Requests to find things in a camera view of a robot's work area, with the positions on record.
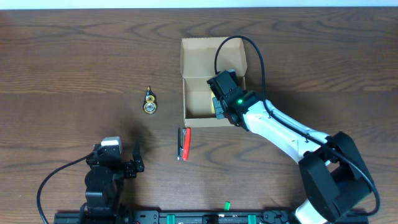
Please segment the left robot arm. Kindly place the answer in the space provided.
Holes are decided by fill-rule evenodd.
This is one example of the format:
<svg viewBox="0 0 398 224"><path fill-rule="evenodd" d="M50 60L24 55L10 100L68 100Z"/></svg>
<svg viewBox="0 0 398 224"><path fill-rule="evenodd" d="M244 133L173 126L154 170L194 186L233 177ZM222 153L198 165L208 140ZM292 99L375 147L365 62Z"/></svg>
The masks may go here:
<svg viewBox="0 0 398 224"><path fill-rule="evenodd" d="M93 155L86 160L90 167L85 177L86 206L94 216L117 214L124 180L134 179L139 172L144 172L139 143L132 150L130 161L122 161L122 150L119 137L105 138L94 145Z"/></svg>

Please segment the yellow spiral notepad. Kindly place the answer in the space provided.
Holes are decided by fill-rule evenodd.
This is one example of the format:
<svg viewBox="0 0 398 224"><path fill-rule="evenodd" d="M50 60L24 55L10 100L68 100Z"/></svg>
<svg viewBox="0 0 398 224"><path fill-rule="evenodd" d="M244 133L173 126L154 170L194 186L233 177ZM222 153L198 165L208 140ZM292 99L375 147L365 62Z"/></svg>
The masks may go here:
<svg viewBox="0 0 398 224"><path fill-rule="evenodd" d="M213 92L211 92L211 112L212 112L212 114L216 114L214 99L216 99L215 95Z"/></svg>

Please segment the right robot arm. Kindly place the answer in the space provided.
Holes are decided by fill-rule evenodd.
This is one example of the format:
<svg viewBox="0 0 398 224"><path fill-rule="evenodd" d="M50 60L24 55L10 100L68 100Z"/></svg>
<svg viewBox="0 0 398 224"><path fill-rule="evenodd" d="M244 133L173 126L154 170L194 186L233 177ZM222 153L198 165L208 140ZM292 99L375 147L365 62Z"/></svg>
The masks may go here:
<svg viewBox="0 0 398 224"><path fill-rule="evenodd" d="M298 164L307 195L294 211L299 223L367 216L354 207L374 192L374 181L350 136L304 126L256 92L242 89L233 70L220 72L207 84L232 124L267 139Z"/></svg>

